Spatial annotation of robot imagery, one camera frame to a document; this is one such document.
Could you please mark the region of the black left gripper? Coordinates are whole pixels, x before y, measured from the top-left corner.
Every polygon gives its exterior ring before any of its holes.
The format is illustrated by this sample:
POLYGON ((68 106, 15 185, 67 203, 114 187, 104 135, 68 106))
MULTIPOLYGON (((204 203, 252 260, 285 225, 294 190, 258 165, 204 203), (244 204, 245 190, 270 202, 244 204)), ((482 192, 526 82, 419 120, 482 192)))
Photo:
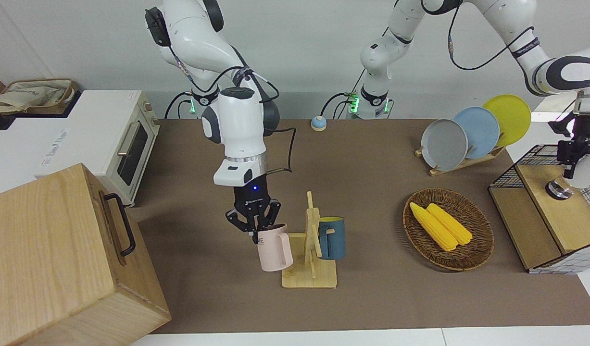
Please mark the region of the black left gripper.
POLYGON ((590 146, 590 114, 568 114, 566 120, 574 120, 573 136, 570 141, 558 142, 558 162, 564 167, 563 178, 572 179, 584 146, 590 146))

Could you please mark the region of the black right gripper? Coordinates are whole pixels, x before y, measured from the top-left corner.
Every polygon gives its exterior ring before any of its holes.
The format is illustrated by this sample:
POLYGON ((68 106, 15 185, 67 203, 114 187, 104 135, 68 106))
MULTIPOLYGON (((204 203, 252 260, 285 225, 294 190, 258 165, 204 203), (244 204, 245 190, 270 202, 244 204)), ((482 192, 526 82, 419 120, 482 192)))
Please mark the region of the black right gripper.
POLYGON ((226 212, 226 219, 237 229, 251 237, 258 244, 258 228, 267 229, 274 225, 281 208, 281 203, 271 199, 267 183, 248 183, 233 188, 235 193, 234 209, 226 212))

